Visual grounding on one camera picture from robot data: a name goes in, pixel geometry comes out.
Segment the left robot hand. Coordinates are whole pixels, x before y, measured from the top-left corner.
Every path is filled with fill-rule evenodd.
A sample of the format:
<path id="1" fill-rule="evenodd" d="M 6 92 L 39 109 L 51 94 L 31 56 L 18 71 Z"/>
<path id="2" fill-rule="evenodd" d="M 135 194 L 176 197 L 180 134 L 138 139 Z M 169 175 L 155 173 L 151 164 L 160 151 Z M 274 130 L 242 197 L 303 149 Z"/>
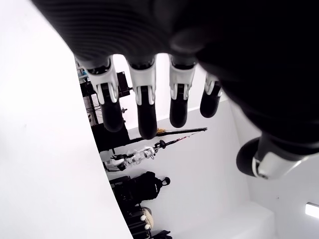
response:
<path id="1" fill-rule="evenodd" d="M 140 135 L 156 135 L 156 55 L 169 55 L 170 122 L 182 127 L 196 65 L 206 72 L 200 112 L 221 93 L 260 131 L 238 169 L 275 179 L 319 152 L 319 3 L 316 0 L 36 0 L 86 70 L 104 126 L 124 121 L 113 55 L 130 70 Z"/>

